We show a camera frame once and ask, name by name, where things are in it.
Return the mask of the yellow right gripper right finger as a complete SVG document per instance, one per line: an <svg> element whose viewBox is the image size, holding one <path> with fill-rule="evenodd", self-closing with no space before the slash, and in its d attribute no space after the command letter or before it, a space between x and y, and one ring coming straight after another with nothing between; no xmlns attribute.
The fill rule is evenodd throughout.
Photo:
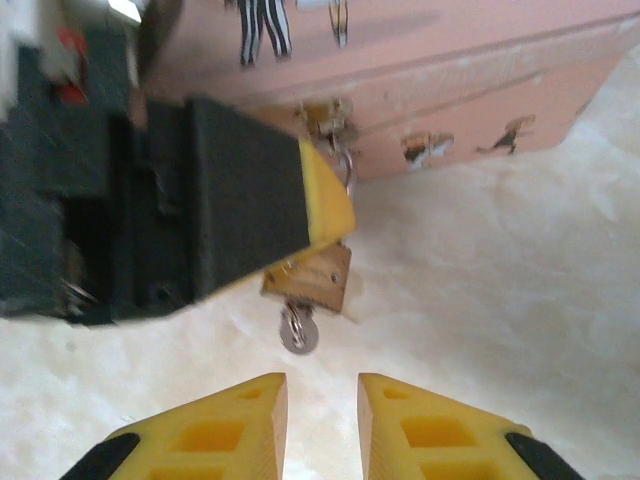
<svg viewBox="0 0 640 480"><path fill-rule="evenodd" d="M581 479L531 430L377 373L357 379L365 479Z"/></svg>

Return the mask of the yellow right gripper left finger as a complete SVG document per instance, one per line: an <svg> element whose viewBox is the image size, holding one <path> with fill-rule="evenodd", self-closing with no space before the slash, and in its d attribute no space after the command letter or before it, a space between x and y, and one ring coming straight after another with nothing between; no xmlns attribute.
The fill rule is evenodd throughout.
<svg viewBox="0 0 640 480"><path fill-rule="evenodd" d="M287 378L269 373L122 427L64 479L281 479Z"/></svg>

